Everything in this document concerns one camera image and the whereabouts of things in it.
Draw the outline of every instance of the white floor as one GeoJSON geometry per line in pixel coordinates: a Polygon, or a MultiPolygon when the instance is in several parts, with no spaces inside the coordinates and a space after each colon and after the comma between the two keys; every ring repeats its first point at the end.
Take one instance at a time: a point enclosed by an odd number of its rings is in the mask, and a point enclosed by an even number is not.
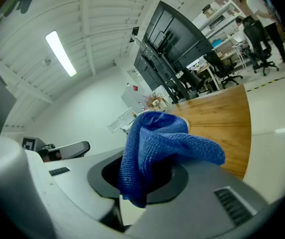
{"type": "MultiPolygon", "coordinates": [[[[261,70],[255,74],[252,67],[238,71],[246,90],[252,90],[265,83],[285,77],[285,65],[276,47],[272,45],[274,61],[280,68],[261,70]]],[[[252,144],[250,160],[244,182],[257,190],[269,203],[285,195],[285,78],[247,92],[252,122],[252,144]]],[[[125,225],[130,225],[143,214],[145,209],[133,206],[128,200],[121,200],[120,207],[125,225]]]]}

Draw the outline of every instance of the towel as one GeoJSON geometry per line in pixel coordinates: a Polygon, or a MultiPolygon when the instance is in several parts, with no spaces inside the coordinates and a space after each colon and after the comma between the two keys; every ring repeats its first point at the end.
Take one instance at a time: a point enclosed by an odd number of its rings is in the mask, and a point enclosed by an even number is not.
{"type": "Polygon", "coordinates": [[[188,134],[186,122],[175,115],[146,112],[129,131],[118,174],[117,187],[123,199],[144,208],[153,183],[152,164],[177,154],[221,165],[224,151],[216,142],[188,134]]]}

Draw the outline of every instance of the office desk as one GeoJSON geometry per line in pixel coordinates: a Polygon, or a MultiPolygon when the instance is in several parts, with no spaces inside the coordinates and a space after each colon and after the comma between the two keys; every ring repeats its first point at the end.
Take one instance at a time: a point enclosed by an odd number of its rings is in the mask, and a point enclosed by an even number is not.
{"type": "Polygon", "coordinates": [[[166,111],[188,119],[190,134],[220,144],[226,156],[222,167],[244,178],[251,149],[251,117],[243,85],[171,105],[166,111]]]}
{"type": "Polygon", "coordinates": [[[210,65],[210,64],[207,63],[204,67],[202,67],[202,68],[200,68],[200,69],[198,69],[198,70],[195,70],[195,71],[196,71],[197,73],[201,73],[201,72],[207,70],[207,71],[209,72],[211,78],[213,79],[213,82],[214,82],[214,84],[215,84],[217,90],[220,90],[220,86],[218,85],[218,82],[217,82],[216,78],[214,77],[214,75],[213,75],[213,73],[212,73],[212,71],[211,71],[209,65],[210,65]]]}

